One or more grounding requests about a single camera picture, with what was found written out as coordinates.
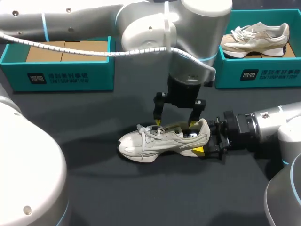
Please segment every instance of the white spiral cable wrap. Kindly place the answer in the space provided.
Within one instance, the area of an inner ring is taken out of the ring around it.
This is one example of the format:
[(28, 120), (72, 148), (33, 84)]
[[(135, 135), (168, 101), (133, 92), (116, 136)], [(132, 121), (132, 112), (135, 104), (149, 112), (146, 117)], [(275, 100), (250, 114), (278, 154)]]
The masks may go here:
[[(62, 48), (62, 47), (45, 45), (45, 44), (34, 42), (34, 41), (28, 41), (28, 40), (24, 40), (24, 39), (15, 38), (13, 36), (6, 35), (2, 32), (0, 32), (0, 38), (5, 39), (10, 42), (29, 45), (29, 46), (47, 49), (47, 50), (51, 50), (51, 51), (78, 54), (78, 55), (86, 55), (86, 56), (95, 56), (95, 57), (128, 57), (128, 56), (134, 56), (134, 55), (166, 51), (166, 47), (155, 47), (155, 48), (146, 48), (146, 49), (141, 49), (141, 50), (126, 51), (126, 52), (94, 52), (94, 51), (85, 51), (85, 50), (77, 50), (77, 49), (71, 49), (71, 48)], [(191, 54), (189, 54), (183, 50), (180, 50), (178, 48), (171, 47), (171, 52), (179, 54), (179, 55), (189, 59), (193, 63), (199, 65), (200, 67), (209, 70), (211, 73), (209, 80), (214, 81), (216, 70), (213, 67), (210, 67), (210, 66), (204, 64), (203, 62), (199, 61)]]

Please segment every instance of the cardboard box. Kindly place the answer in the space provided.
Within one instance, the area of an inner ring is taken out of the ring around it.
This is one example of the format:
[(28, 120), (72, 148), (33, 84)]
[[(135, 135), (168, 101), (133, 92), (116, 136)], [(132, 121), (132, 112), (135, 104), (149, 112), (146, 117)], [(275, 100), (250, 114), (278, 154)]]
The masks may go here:
[[(114, 52), (111, 37), (45, 44), (79, 50)], [(82, 56), (39, 49), (22, 44), (6, 45), (1, 68), (13, 90), (98, 91), (113, 90), (114, 59)]]
[[(107, 41), (81, 41), (81, 42), (66, 42), (65, 48), (72, 48), (78, 50), (95, 51), (95, 52), (106, 52), (108, 49)], [(104, 56), (85, 56), (78, 54), (63, 53), (63, 61), (106, 61), (107, 58)]]
[[(57, 47), (64, 47), (64, 41), (42, 42), (43, 44)], [(62, 59), (60, 52), (49, 51), (37, 47), (30, 47), (26, 62), (60, 62)]]
[(225, 33), (259, 21), (268, 26), (288, 23), (290, 40), (285, 56), (227, 59), (220, 47), (214, 63), (217, 88), (301, 86), (301, 12), (298, 9), (234, 10)]

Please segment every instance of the shoe tongue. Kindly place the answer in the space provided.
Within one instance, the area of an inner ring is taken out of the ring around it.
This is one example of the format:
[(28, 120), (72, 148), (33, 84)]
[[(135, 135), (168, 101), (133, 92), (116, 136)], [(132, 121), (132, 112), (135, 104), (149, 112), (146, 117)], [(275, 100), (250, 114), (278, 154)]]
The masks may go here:
[(252, 26), (249, 26), (248, 28), (246, 28), (247, 32), (253, 32), (253, 33), (257, 33), (258, 28), (262, 27), (262, 22), (258, 22)]
[(171, 128), (165, 128), (165, 133), (175, 132), (176, 135), (183, 138), (183, 131), (180, 126), (174, 126)]

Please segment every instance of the beige sneaker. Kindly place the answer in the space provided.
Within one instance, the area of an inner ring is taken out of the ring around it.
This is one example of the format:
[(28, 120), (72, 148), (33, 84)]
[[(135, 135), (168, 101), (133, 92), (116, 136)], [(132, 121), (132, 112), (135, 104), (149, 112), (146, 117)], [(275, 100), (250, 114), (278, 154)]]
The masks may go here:
[(186, 122), (181, 122), (167, 127), (137, 125), (137, 129), (119, 140), (118, 150), (126, 158), (139, 162), (153, 162), (165, 151), (189, 157), (202, 156), (199, 148), (210, 138), (205, 119), (190, 128)]
[(289, 26), (269, 27), (259, 22), (252, 26), (237, 27), (222, 38), (224, 54), (234, 58), (244, 58), (251, 52), (281, 57), (289, 39)]

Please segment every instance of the cardboard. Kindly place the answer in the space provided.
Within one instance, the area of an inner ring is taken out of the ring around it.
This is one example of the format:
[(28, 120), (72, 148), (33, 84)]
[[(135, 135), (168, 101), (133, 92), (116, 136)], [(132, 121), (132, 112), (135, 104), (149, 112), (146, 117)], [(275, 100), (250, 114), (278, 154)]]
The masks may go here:
[[(64, 47), (64, 41), (54, 41), (54, 42), (42, 42), (46, 45)], [(60, 62), (62, 59), (62, 54), (60, 52), (54, 52), (51, 50), (41, 49), (37, 47), (30, 47), (27, 55), (26, 62)]]
[(244, 59), (260, 59), (261, 54), (245, 56)]
[[(81, 42), (66, 42), (65, 48), (73, 48), (78, 50), (87, 50), (95, 52), (107, 52), (107, 41), (81, 41)], [(63, 61), (107, 61), (107, 57), (104, 56), (84, 56), (70, 53), (63, 53)]]
[[(277, 56), (266, 56), (266, 55), (261, 55), (262, 58), (279, 58)], [(281, 58), (296, 58), (295, 54), (293, 53), (292, 47), (289, 43), (286, 45), (286, 52)]]

